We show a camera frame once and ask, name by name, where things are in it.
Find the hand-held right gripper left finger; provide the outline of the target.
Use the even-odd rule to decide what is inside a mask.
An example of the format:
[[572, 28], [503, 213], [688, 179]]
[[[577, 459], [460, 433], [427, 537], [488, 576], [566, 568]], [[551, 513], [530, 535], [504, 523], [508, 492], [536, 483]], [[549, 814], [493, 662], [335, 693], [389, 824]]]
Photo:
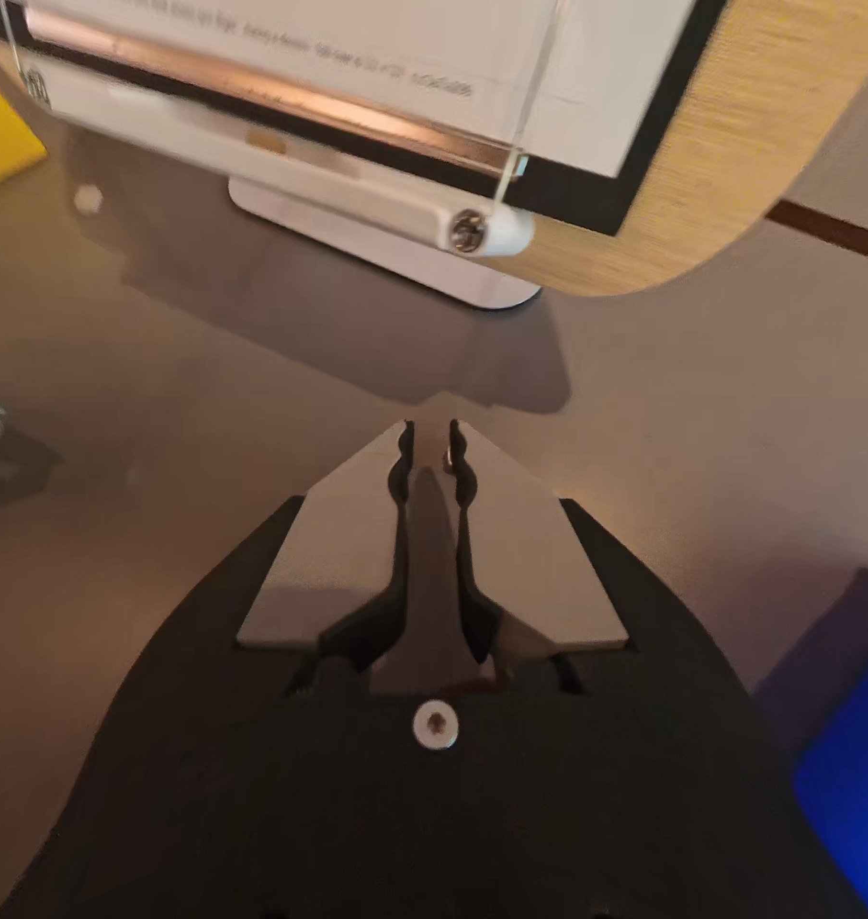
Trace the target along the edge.
[[415, 424], [387, 428], [308, 490], [236, 639], [365, 671], [405, 630]]

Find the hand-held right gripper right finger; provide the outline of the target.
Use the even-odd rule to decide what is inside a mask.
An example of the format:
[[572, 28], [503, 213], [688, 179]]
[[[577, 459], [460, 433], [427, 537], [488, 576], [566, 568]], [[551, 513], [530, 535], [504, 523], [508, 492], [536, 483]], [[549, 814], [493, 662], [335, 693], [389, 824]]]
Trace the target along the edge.
[[477, 662], [619, 650], [629, 634], [562, 501], [467, 423], [450, 428], [463, 637]]

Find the blue plastic bin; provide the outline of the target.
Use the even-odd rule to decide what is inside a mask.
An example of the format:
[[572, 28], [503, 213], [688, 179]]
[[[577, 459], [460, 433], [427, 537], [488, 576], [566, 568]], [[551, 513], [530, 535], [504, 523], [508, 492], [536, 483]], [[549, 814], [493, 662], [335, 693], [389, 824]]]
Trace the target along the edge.
[[868, 569], [758, 684], [800, 805], [868, 907]]

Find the wooden document stand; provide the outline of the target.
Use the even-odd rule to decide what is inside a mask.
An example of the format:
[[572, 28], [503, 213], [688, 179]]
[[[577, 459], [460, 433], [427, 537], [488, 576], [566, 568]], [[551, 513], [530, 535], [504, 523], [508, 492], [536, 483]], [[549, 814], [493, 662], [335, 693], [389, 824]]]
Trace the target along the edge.
[[[10, 2], [53, 116], [228, 179], [233, 204], [484, 309], [644, 291], [766, 213], [868, 78], [868, 1], [696, 2], [615, 178], [530, 156], [482, 250], [511, 144]], [[13, 65], [0, 17], [0, 60]]]

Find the printed instruction sheet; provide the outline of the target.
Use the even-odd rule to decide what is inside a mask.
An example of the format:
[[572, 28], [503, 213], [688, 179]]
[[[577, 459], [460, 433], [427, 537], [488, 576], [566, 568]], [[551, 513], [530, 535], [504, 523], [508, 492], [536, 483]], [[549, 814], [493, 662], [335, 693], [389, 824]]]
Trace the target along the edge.
[[29, 2], [615, 178], [689, 1]]

